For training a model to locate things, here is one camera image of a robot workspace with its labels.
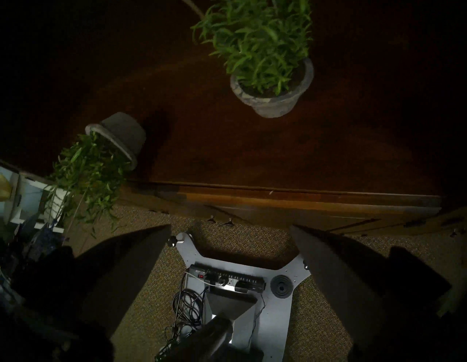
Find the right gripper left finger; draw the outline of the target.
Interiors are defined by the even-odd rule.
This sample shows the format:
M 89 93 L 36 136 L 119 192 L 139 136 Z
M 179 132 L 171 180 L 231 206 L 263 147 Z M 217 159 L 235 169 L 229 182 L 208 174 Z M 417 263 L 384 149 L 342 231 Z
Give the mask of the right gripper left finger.
M 171 236 L 169 224 L 111 237 L 76 258 L 78 319 L 110 338 Z

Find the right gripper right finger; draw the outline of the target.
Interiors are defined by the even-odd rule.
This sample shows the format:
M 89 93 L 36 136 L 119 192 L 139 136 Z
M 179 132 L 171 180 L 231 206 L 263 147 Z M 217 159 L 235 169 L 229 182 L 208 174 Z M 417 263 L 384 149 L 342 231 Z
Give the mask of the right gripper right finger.
M 343 235 L 298 225 L 290 227 L 290 235 L 354 343 L 368 348 L 387 319 L 387 259 Z

